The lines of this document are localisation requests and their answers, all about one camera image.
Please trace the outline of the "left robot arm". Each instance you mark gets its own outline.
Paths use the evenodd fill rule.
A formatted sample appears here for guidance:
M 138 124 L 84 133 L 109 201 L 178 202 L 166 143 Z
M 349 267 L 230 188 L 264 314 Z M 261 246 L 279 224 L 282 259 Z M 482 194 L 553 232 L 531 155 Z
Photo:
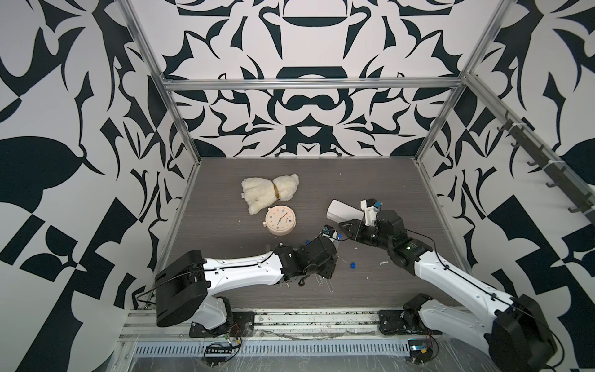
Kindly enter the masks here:
M 156 325 L 161 328 L 194 322 L 214 331 L 231 321 L 229 301 L 223 292 L 252 286 L 297 282 L 313 275 L 330 279 L 336 269 L 340 235 L 322 233 L 300 246 L 278 244 L 271 252 L 231 260 L 204 258 L 192 250 L 156 275 Z

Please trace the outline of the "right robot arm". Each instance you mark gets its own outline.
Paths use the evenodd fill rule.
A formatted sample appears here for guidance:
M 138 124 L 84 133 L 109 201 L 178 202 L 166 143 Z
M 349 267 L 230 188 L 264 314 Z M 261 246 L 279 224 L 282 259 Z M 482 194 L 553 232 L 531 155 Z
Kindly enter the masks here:
M 404 305 L 416 328 L 440 331 L 484 352 L 501 371 L 541 371 L 559 348 L 540 305 L 516 298 L 462 271 L 434 246 L 411 236 L 394 211 L 350 211 L 333 217 L 344 236 L 387 252 L 409 274 L 429 282 L 455 299 L 464 310 L 419 294 Z

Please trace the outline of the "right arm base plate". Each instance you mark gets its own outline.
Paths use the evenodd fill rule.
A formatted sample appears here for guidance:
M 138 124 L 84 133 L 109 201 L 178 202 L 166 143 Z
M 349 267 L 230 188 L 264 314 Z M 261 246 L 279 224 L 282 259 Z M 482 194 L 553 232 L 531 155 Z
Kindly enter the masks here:
M 380 310 L 379 330 L 384 336 L 441 336 L 443 333 L 427 327 L 418 313 L 411 309 Z

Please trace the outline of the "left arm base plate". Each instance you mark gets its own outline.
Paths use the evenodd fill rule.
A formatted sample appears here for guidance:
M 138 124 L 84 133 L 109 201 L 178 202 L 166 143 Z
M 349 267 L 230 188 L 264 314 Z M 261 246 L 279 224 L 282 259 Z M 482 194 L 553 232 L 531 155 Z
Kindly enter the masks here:
M 209 338 L 218 336 L 230 336 L 232 338 L 250 336 L 254 331 L 255 312 L 233 311 L 228 314 L 223 324 L 207 330 L 203 325 L 192 322 L 190 338 Z

